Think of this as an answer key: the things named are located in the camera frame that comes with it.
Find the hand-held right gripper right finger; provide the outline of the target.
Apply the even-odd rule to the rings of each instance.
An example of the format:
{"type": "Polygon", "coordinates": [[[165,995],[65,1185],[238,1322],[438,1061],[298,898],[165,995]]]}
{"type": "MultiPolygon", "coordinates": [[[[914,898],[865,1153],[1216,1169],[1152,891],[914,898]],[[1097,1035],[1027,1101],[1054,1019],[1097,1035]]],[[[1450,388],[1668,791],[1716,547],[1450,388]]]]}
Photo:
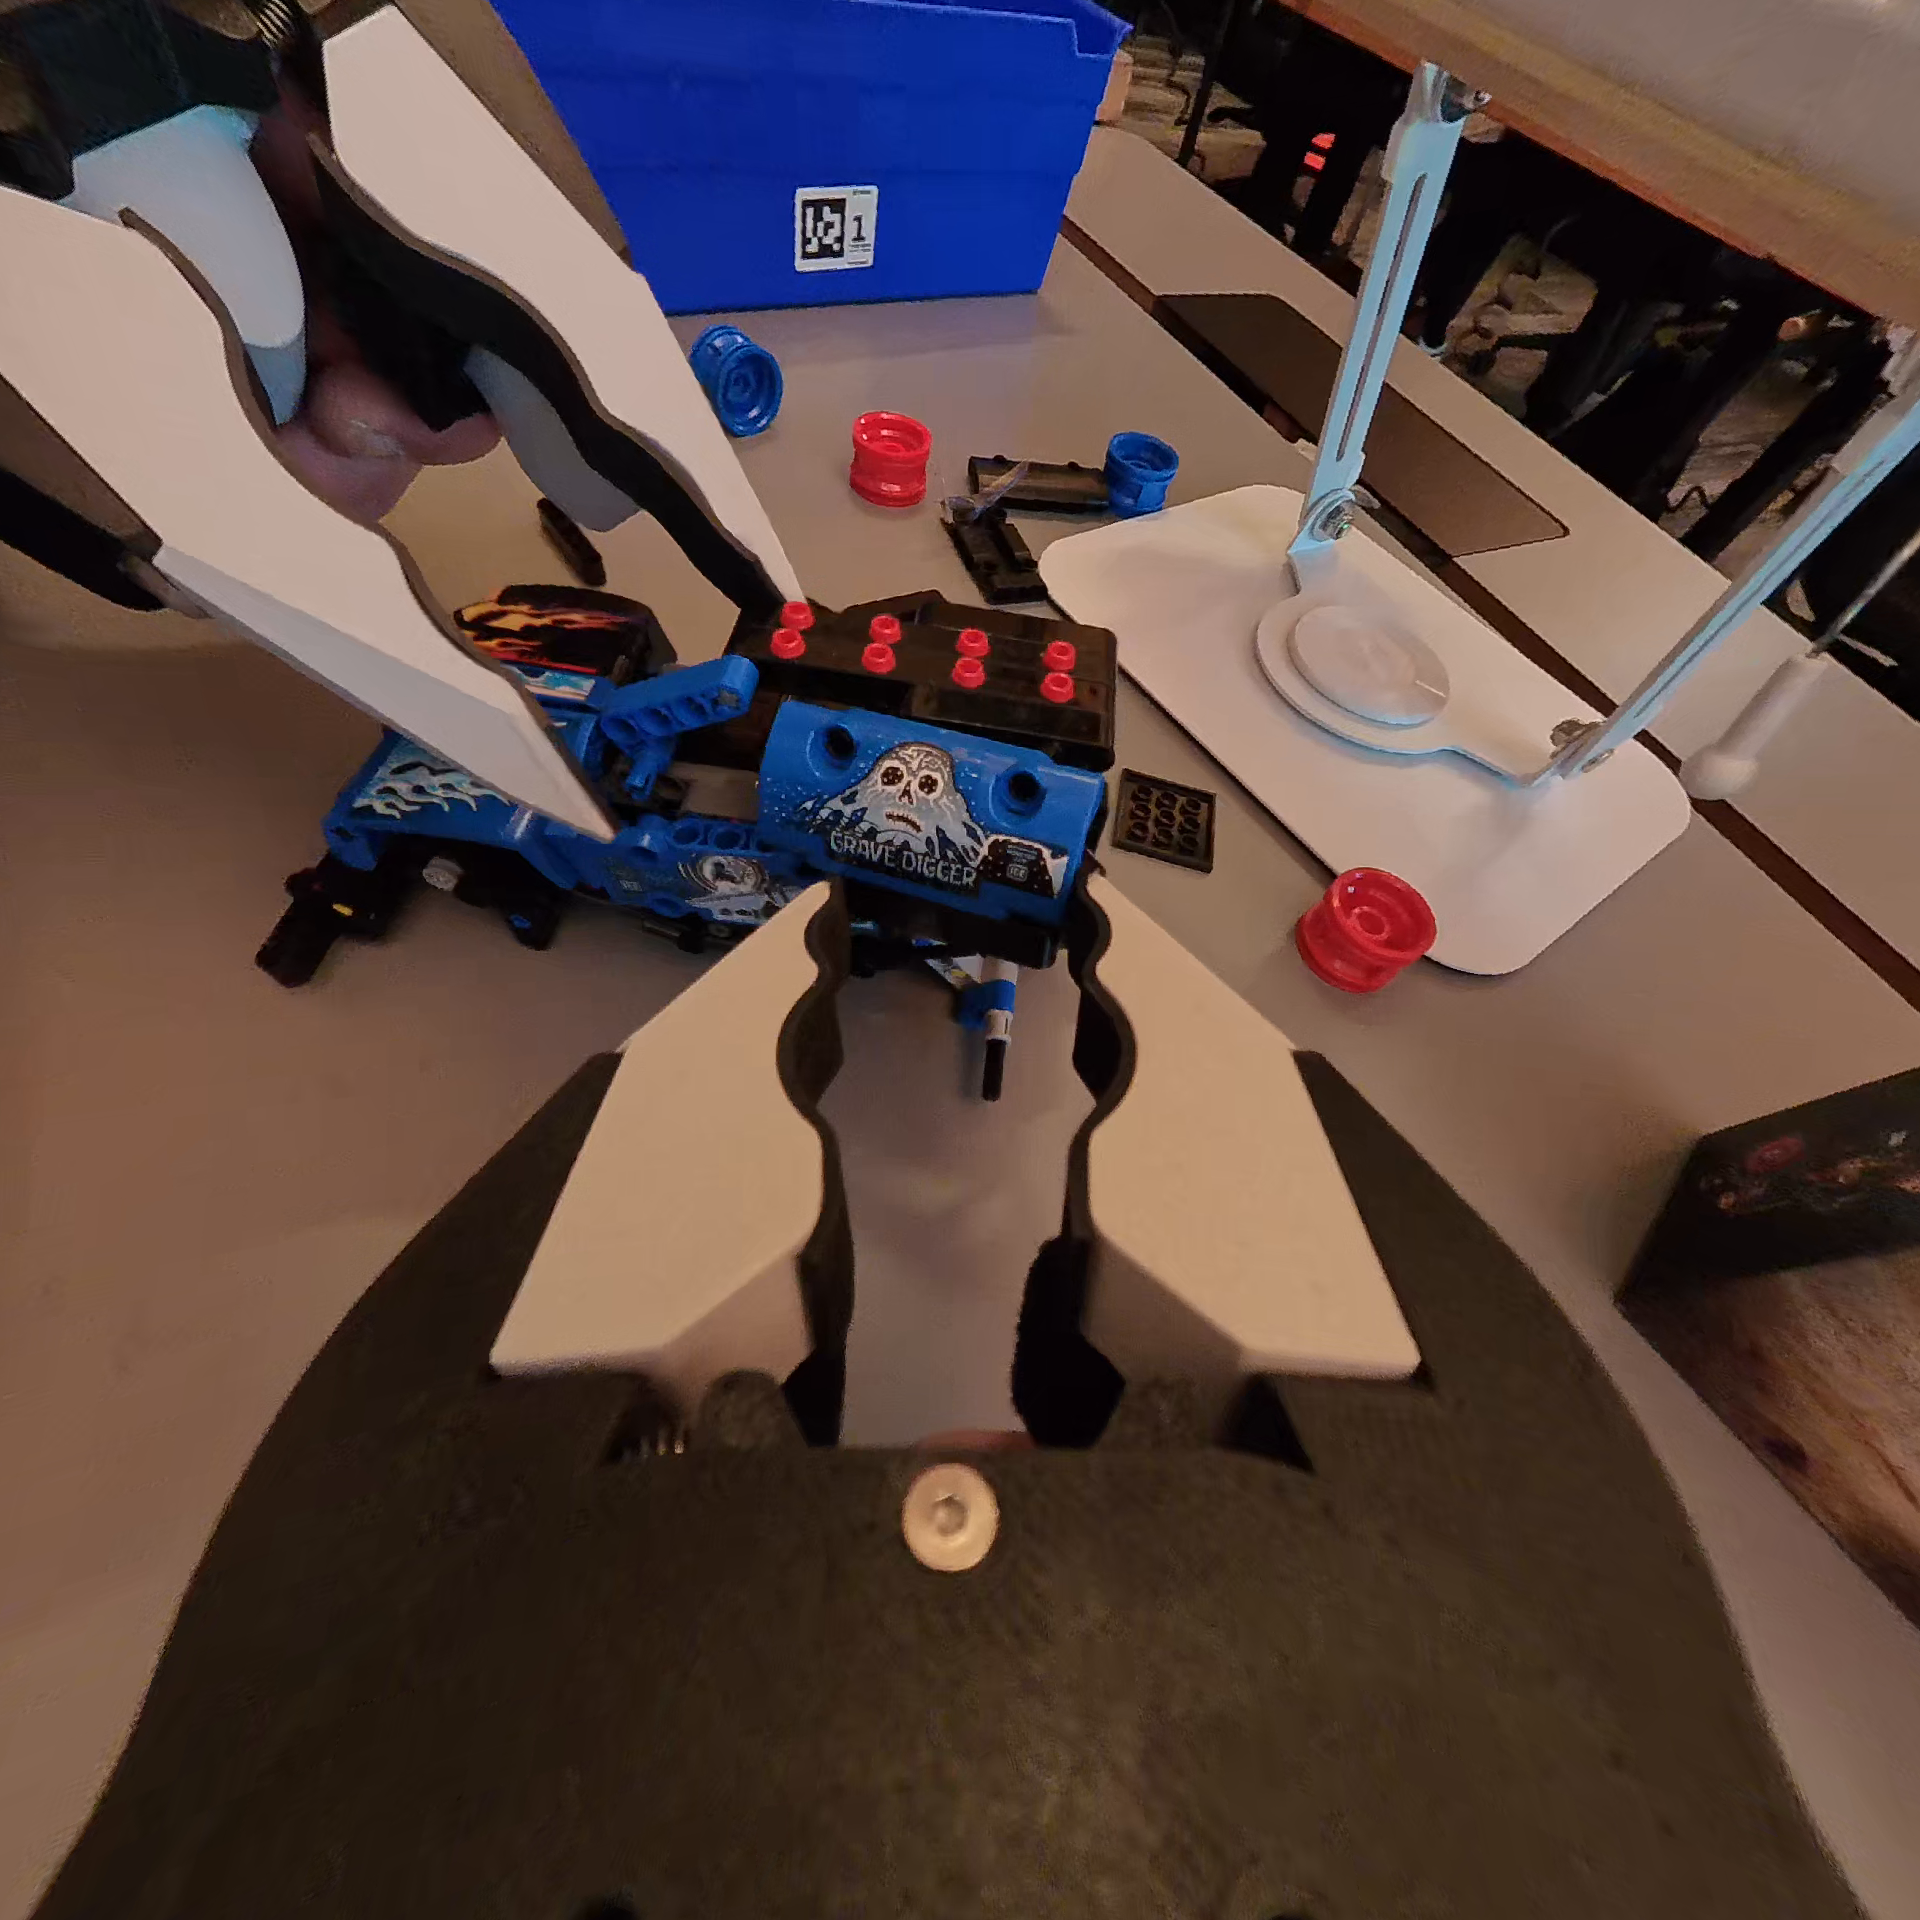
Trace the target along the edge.
{"type": "Polygon", "coordinates": [[[1165,1387],[1205,1444],[1280,1380],[1410,1386],[1419,1345],[1296,1047],[1109,876],[1072,893],[1062,1223],[1028,1269],[1014,1412],[1092,1444],[1165,1387]]]}

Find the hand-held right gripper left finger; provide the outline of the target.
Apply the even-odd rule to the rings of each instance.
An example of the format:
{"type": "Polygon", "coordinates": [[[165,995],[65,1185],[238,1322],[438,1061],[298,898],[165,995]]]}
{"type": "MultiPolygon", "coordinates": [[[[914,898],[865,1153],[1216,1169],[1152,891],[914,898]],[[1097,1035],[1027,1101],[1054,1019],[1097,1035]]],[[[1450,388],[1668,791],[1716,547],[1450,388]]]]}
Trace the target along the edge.
{"type": "Polygon", "coordinates": [[[850,1219],[822,1101],[849,964],[844,891],[814,882],[627,1038],[493,1374],[635,1377],[685,1420],[756,1374],[812,1444],[838,1439],[850,1219]]]}

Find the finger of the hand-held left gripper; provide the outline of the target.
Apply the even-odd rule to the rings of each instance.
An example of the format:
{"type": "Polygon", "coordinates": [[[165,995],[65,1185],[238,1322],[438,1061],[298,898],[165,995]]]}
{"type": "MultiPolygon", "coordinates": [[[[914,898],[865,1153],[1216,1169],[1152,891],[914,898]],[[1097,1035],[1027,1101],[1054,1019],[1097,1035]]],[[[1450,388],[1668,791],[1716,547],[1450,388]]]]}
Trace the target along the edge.
{"type": "Polygon", "coordinates": [[[736,611],[800,601],[652,286],[468,84],[523,67],[505,31],[458,67],[421,21],[381,4],[320,25],[318,165],[344,247],[459,345],[518,466],[581,526],[648,513],[736,611]]]}
{"type": "Polygon", "coordinates": [[[536,700],[456,631],[402,543],[281,457],[233,317],[158,229],[8,188],[5,380],[184,599],[508,799],[613,836],[536,700]]]}

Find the black block with red pins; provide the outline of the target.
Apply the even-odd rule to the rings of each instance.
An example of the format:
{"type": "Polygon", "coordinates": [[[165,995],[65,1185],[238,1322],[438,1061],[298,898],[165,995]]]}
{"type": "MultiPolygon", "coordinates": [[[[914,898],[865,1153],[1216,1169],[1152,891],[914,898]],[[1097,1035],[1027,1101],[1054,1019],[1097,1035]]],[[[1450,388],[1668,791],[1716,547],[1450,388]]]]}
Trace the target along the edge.
{"type": "Polygon", "coordinates": [[[761,700],[889,713],[1090,772],[1116,758],[1118,643],[1100,626],[925,589],[806,603],[804,619],[742,614],[728,654],[756,663],[761,700]]]}

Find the grey desk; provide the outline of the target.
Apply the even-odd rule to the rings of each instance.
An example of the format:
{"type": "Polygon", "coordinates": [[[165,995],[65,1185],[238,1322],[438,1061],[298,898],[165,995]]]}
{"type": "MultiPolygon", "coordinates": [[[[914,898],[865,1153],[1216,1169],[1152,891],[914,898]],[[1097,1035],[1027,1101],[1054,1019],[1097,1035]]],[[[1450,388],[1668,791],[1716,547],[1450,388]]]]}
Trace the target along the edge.
{"type": "MultiPolygon", "coordinates": [[[[785,361],[741,450],[835,606],[964,574],[930,513],[849,492],[849,425],[1085,460],[1182,453],[1178,499],[1305,462],[1069,242],[1033,297],[748,319],[785,361]]],[[[552,951],[433,895],[314,987],[254,969],[372,730],[196,619],[5,561],[5,1916],[128,1735],[241,1471],[352,1302],[590,1057],[699,964],[581,914],[552,951]]],[[[1708,1547],[1797,1783],[1875,1916],[1916,1916],[1916,1629],[1613,1309],[1697,1135],[1916,1065],[1916,1010],[1694,823],[1523,972],[1316,982],[1316,866],[1134,689],[1120,762],[1211,779],[1210,877],[1101,855],[1140,910],[1316,1050],[1497,1230],[1621,1386],[1708,1547]]],[[[1001,1103],[939,987],[841,999],[826,1101],[854,1230],[849,1438],[1010,1420],[1024,1271],[1089,1098],[1062,967],[1019,989],[1001,1103]]]]}

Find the person's left hand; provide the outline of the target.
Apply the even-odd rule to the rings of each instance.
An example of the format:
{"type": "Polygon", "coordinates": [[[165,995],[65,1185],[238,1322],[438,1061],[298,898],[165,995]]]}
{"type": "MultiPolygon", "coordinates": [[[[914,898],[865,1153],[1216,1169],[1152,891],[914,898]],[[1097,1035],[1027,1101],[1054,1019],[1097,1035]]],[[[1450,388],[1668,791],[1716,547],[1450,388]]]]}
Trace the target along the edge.
{"type": "Polygon", "coordinates": [[[280,105],[260,116],[250,148],[294,249],[305,287],[305,393],[277,434],[288,466],[320,499],[352,521],[377,523],[421,470],[477,462],[500,434],[484,412],[433,427],[368,364],[344,324],[332,299],[320,185],[306,145],[325,127],[322,108],[286,81],[280,105]]]}

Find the red wheel rim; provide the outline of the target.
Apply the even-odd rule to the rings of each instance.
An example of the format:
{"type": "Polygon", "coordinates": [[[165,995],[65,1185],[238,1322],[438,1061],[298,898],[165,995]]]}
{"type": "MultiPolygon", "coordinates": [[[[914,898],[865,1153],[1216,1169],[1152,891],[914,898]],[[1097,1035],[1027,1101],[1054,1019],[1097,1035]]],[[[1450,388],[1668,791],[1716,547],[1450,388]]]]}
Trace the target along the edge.
{"type": "Polygon", "coordinates": [[[923,420],[869,412],[850,425],[849,484],[873,507],[914,510],[929,494],[932,437],[923,420]]]}
{"type": "Polygon", "coordinates": [[[1373,995],[1427,957],[1436,942],[1427,898],[1402,876],[1353,869],[1332,877],[1293,925],[1305,967],[1331,987],[1373,995]]]}

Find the blue storage bin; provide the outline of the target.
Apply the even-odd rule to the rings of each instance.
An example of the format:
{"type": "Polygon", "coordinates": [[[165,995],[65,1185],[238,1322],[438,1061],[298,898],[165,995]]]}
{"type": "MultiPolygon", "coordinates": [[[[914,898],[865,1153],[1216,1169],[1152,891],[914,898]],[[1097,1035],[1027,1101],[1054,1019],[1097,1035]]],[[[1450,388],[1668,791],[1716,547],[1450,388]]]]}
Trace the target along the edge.
{"type": "Polygon", "coordinates": [[[1130,23],[502,2],[665,315],[1037,293],[1130,23]]]}

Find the black studded square plate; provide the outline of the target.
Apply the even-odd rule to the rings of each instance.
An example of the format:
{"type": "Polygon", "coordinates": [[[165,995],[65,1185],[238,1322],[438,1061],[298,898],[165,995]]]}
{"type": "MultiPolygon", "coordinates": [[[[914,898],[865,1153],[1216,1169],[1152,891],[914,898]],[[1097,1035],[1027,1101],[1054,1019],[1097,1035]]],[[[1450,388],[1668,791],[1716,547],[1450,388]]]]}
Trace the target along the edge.
{"type": "Polygon", "coordinates": [[[1216,863],[1216,793],[1120,767],[1112,805],[1112,845],[1186,874],[1216,863]]]}

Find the dark toy set box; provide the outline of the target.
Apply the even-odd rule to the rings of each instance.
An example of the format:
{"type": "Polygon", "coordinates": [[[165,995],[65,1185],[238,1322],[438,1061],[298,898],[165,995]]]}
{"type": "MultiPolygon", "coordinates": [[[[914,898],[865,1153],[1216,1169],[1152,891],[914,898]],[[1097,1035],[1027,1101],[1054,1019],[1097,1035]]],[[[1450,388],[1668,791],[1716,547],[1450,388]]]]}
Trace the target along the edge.
{"type": "Polygon", "coordinates": [[[1617,1305],[1917,1620],[1917,1070],[1694,1141],[1617,1305]]]}

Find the black beam with holes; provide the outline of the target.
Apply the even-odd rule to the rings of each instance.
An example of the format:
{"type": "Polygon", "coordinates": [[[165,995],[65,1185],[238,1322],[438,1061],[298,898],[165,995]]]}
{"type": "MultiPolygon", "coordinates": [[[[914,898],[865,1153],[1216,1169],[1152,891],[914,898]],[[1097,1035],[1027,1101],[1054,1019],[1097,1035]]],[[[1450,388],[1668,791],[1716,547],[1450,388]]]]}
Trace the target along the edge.
{"type": "Polygon", "coordinates": [[[997,454],[966,460],[966,501],[978,513],[1097,519],[1114,510],[1109,477],[1089,465],[1045,465],[997,454]]]}

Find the white book stand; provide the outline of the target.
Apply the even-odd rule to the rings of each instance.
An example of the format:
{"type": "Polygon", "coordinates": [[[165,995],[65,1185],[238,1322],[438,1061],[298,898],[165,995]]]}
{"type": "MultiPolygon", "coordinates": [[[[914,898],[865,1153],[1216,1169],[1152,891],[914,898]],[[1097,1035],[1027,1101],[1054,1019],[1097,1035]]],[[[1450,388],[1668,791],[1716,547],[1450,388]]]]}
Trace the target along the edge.
{"type": "Polygon", "coordinates": [[[1916,450],[1916,381],[1612,709],[1574,709],[1414,562],[1356,531],[1363,453],[1473,110],[1515,110],[1744,252],[1916,324],[1916,4],[1338,4],[1414,58],[1307,489],[1241,486],[1048,548],[1057,606],[1334,876],[1436,917],[1430,957],[1523,969],[1729,802],[1834,671],[1772,669],[1675,774],[1675,693],[1916,450]]]}

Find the black frame piece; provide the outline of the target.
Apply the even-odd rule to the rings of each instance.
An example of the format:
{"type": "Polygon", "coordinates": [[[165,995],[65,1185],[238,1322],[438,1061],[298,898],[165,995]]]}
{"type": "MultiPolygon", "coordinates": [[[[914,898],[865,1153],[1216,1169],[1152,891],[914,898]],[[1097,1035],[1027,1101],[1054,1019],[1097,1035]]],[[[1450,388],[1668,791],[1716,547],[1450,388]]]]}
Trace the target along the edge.
{"type": "Polygon", "coordinates": [[[987,609],[1033,609],[1050,599],[1032,548],[1004,507],[949,513],[946,538],[987,609]]]}

